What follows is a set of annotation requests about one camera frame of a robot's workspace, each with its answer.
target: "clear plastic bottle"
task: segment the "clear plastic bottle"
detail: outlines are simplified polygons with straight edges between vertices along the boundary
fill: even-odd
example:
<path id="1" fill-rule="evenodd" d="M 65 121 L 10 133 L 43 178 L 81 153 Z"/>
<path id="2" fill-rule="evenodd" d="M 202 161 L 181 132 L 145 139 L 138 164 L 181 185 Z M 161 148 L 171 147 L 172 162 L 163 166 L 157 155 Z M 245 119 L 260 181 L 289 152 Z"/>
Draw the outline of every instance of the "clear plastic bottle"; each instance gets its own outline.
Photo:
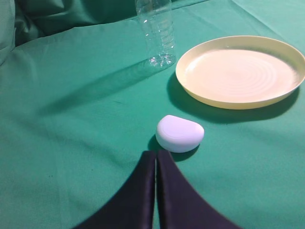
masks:
<path id="1" fill-rule="evenodd" d="M 139 22 L 145 34 L 149 61 L 165 67 L 176 62 L 172 1 L 135 0 Z"/>

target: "green tablecloth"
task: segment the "green tablecloth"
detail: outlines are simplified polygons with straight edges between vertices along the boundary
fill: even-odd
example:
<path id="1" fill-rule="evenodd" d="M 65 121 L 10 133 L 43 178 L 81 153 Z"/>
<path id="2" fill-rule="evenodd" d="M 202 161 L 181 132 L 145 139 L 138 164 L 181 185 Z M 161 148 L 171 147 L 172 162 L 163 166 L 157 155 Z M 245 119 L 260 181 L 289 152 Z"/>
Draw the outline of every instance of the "green tablecloth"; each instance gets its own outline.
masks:
<path id="1" fill-rule="evenodd" d="M 283 40 L 305 53 L 303 0 L 209 0 L 173 11 L 177 52 L 228 35 Z M 143 73 L 136 19 L 74 28 L 15 48 L 0 66 L 0 227 L 68 229 L 119 189 L 158 121 L 200 123 L 178 167 L 245 229 L 305 228 L 304 85 L 248 111 L 192 99 L 175 68 Z M 155 228 L 158 228 L 157 216 Z"/>

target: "yellow plate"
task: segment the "yellow plate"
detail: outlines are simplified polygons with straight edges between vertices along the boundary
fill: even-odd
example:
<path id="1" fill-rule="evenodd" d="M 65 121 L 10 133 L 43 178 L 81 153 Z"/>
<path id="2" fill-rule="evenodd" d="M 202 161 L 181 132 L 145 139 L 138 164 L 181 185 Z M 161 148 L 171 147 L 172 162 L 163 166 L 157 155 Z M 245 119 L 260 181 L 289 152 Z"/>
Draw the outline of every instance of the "yellow plate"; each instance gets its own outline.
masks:
<path id="1" fill-rule="evenodd" d="M 223 37 L 186 52 L 176 75 L 186 92 L 202 103 L 252 109 L 289 96 L 305 79 L 305 57 L 267 37 Z"/>

